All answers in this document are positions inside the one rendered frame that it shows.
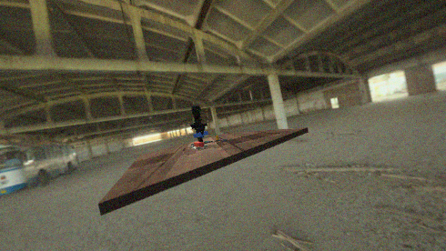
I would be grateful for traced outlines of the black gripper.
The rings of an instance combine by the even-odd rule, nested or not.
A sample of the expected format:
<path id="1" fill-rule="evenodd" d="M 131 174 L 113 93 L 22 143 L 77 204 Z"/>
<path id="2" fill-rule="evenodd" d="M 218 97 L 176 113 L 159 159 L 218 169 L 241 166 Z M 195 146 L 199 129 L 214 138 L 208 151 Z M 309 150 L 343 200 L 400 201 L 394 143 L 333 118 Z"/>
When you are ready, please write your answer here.
<path id="1" fill-rule="evenodd" d="M 199 122 L 199 126 L 196 126 L 196 127 L 194 127 L 195 128 L 195 130 L 197 130 L 197 132 L 198 133 L 200 133 L 201 132 L 201 135 L 203 135 L 204 134 L 204 130 L 205 130 L 205 127 L 207 126 L 207 123 L 205 123 L 205 124 L 202 124 L 202 122 L 201 122 L 201 118 L 197 118 L 197 119 L 195 119 L 195 121 L 194 122 Z M 194 129 L 193 127 L 192 127 L 192 129 Z"/>

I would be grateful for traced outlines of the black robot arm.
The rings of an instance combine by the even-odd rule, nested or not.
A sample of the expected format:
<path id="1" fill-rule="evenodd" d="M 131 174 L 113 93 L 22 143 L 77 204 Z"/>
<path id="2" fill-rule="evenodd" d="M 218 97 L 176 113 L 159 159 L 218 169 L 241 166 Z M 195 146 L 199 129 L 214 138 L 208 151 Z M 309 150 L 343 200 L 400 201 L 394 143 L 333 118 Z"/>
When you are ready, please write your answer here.
<path id="1" fill-rule="evenodd" d="M 200 113 L 199 113 L 199 112 L 201 112 L 200 106 L 193 105 L 191 107 L 191 110 L 192 110 L 192 114 L 193 114 L 195 119 L 200 118 Z M 191 127 L 193 127 L 193 128 L 196 127 L 196 126 L 199 126 L 199 122 L 198 121 L 193 123 L 193 124 L 191 124 Z M 198 139 L 198 142 L 203 142 L 203 137 L 201 137 L 201 138 L 197 137 L 197 139 Z"/>

